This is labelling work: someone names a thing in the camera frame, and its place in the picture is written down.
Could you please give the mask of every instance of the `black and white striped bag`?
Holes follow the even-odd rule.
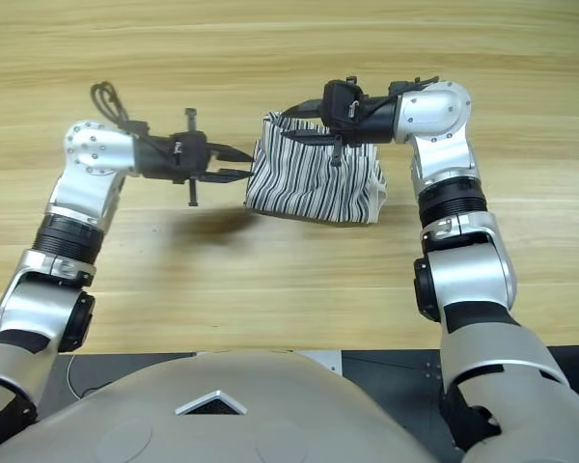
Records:
[[[344,147],[341,166],[335,167],[333,147],[303,145],[282,136],[294,129],[327,133],[320,125],[269,113],[255,146],[245,206],[327,222],[377,222],[386,180],[375,145]]]

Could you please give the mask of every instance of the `wooden table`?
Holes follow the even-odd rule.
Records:
[[[118,87],[161,135],[197,107],[209,138],[251,150],[268,110],[357,74],[367,93],[439,74],[474,100],[490,209],[518,278],[514,312],[579,343],[579,0],[10,0],[0,2],[0,294],[41,220],[89,86]],[[380,157],[389,200],[370,227],[241,211],[244,182],[130,179],[97,260],[82,352],[230,347],[426,348],[412,261],[410,148]]]

